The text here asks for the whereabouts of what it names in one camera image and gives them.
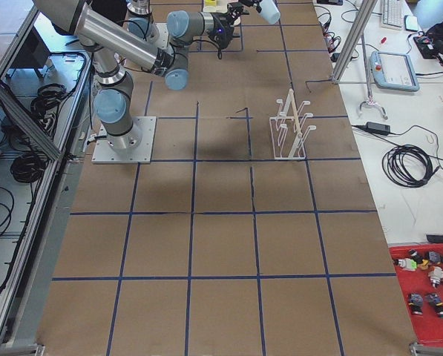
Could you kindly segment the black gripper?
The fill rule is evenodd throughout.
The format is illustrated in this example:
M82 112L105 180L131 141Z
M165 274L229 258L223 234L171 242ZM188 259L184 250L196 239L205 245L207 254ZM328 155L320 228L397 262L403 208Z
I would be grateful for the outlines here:
M249 15L244 7L254 7L261 11L260 1L240 0L227 4L225 13L214 13L214 43L218 47L228 47L234 34L234 23L242 15Z

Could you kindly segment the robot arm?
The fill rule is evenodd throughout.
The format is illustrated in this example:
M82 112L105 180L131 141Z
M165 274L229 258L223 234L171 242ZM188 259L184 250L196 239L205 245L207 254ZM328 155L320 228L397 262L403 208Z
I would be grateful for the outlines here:
M166 26L169 44L174 55L173 63L165 74L165 84L171 90L182 90L188 83L188 52L193 42L200 42L204 36L217 49L217 56L222 57L222 50L233 39L234 23L249 12L246 7L254 7L262 13L267 6L261 1L236 1L227 4L227 11L187 12L178 10L167 16Z
M35 1L35 6L58 33L76 36L91 55L100 89L93 109L106 130L108 145L116 151L133 149L144 133L130 114L134 82L119 63L121 55L142 70L165 78L172 90L188 80L188 50L155 45L158 29L147 1Z

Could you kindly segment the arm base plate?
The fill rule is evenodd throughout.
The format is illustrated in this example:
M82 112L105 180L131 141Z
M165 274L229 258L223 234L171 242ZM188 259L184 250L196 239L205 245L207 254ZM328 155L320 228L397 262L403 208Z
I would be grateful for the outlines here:
M133 127L123 136L111 136L101 124L99 135L105 138L96 141L92 163L95 164L149 164L152 158L157 118L133 116Z

